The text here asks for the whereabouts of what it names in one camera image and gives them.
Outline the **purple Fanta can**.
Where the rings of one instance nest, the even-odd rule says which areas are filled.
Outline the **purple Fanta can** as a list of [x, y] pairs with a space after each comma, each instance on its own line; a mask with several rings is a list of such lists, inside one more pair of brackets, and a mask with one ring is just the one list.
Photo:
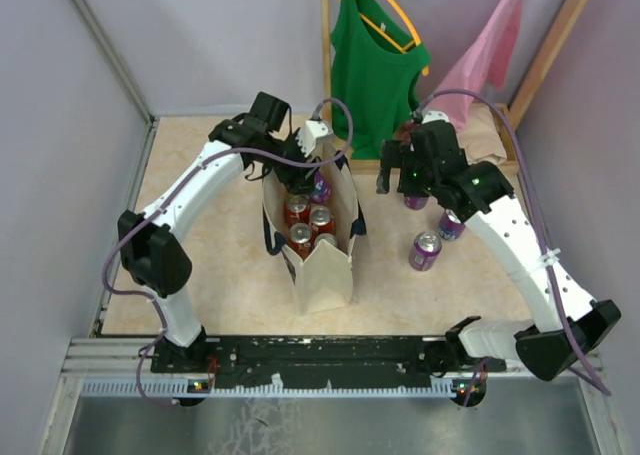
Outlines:
[[429, 197], [405, 196], [404, 203], [411, 210], [421, 210], [428, 203]]
[[317, 171], [310, 200], [314, 204], [326, 204], [329, 202], [331, 194], [332, 188], [328, 178], [321, 171]]
[[427, 271], [433, 267], [441, 250], [442, 243], [436, 233], [422, 232], [413, 241], [408, 256], [409, 264], [417, 271]]
[[438, 233], [444, 240], [455, 241], [461, 237], [465, 228], [466, 226], [457, 218], [455, 213], [450, 209], [446, 209], [439, 220]]
[[314, 241], [314, 248], [320, 247], [322, 243], [327, 243], [336, 249], [339, 248], [338, 240], [332, 233], [321, 233], [317, 235]]

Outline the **red Coke can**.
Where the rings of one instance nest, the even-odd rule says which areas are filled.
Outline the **red Coke can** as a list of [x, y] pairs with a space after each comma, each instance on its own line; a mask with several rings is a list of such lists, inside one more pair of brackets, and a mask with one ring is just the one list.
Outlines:
[[290, 195], [283, 205], [284, 221], [288, 227], [309, 223], [311, 200], [308, 195]]
[[289, 245], [301, 259], [306, 259], [313, 250], [314, 232], [306, 223], [296, 223], [289, 229]]
[[309, 214], [309, 225], [313, 238], [321, 233], [335, 234], [335, 220], [331, 209], [324, 205], [315, 205]]

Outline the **beige canvas tote bag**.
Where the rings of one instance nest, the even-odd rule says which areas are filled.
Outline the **beige canvas tote bag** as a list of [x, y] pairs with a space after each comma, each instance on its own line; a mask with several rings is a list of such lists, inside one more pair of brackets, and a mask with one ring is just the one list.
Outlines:
[[316, 186], [329, 189], [326, 202], [309, 204], [306, 221], [295, 220], [291, 195], [274, 173], [262, 184], [265, 247], [289, 271], [301, 314], [347, 306], [354, 292], [353, 252], [366, 223], [344, 157], [319, 169]]

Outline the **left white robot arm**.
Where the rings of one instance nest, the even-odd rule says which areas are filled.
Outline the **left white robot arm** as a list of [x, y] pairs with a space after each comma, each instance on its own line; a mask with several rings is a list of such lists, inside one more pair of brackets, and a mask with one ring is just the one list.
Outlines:
[[182, 242], [213, 198], [253, 163], [280, 177], [286, 188], [311, 190], [315, 150], [333, 131], [319, 114], [285, 139], [275, 137], [290, 106], [261, 92], [246, 113], [217, 124], [201, 152], [155, 202], [118, 219], [122, 267], [158, 307], [164, 339], [174, 345], [172, 358], [184, 370], [201, 369], [208, 359], [204, 329], [186, 290], [193, 265]]

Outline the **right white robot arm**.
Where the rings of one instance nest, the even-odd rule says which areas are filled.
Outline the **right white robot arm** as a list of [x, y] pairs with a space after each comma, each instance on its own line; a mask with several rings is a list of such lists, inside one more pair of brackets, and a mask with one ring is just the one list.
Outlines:
[[479, 237], [524, 299], [530, 319], [476, 319], [446, 347], [448, 362], [470, 370], [483, 357], [523, 363], [551, 381], [595, 349], [621, 318], [611, 300], [596, 300], [562, 267], [527, 218], [512, 185], [491, 162], [468, 163], [452, 124], [414, 127], [407, 141], [383, 143], [377, 190], [386, 193], [398, 169], [398, 192], [431, 196]]

